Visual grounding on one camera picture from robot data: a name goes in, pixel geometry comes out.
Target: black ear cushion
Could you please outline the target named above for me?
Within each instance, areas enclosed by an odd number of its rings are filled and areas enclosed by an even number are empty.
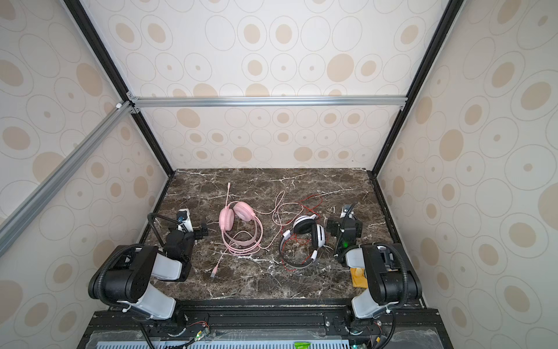
[[[312,248],[314,250],[318,249],[318,225],[314,224],[312,226],[312,230],[310,232],[311,237],[312,237]]]
[[[316,227],[316,221],[312,218],[305,219],[303,221],[298,222],[293,228],[292,231],[295,234],[303,235],[308,234],[312,231],[312,228]]]

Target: silver metal bar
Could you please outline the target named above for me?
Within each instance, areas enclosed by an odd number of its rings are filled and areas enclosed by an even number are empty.
[[[406,101],[405,95],[132,98],[136,107],[404,106]]]
[[[97,149],[110,131],[131,110],[128,101],[122,102],[119,109],[112,110],[80,145],[62,161],[56,170],[6,219],[0,227],[0,256],[6,253],[33,219],[41,213],[42,209],[83,165],[89,155]]]

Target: white and black headphones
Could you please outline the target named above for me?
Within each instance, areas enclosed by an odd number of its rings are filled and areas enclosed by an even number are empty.
[[[318,249],[325,245],[325,229],[316,223],[316,217],[317,216],[315,214],[312,216],[300,216],[295,219],[293,223],[293,234],[291,234],[290,230],[283,233],[283,238],[281,239],[281,244],[279,245],[279,255],[286,265],[295,269],[305,269],[316,260],[316,257],[318,256]],[[301,264],[289,262],[283,254],[283,246],[285,245],[285,242],[287,242],[292,235],[304,235],[308,233],[312,239],[312,248],[314,249],[314,252],[312,252],[310,258],[306,259]]]

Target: pink headphones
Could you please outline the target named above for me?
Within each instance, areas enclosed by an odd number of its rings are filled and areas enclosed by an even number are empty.
[[[236,256],[247,256],[254,254],[259,251],[259,243],[262,241],[263,227],[262,222],[254,213],[254,210],[250,205],[244,201],[233,201],[227,204],[229,200],[229,190],[230,183],[227,185],[227,201],[225,201],[225,207],[219,213],[219,228],[221,229],[221,237],[223,238],[223,243],[232,255]],[[242,219],[245,222],[254,221],[254,235],[251,235],[246,230],[237,232],[234,236],[230,236],[227,232],[233,228],[234,215]],[[250,235],[248,240],[236,240],[236,237],[241,234],[246,233]],[[232,245],[243,246],[245,248],[236,248]]]

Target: green packet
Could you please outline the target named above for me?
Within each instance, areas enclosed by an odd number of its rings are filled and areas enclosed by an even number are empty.
[[[308,349],[310,348],[310,343],[308,342],[295,342],[295,349]]]

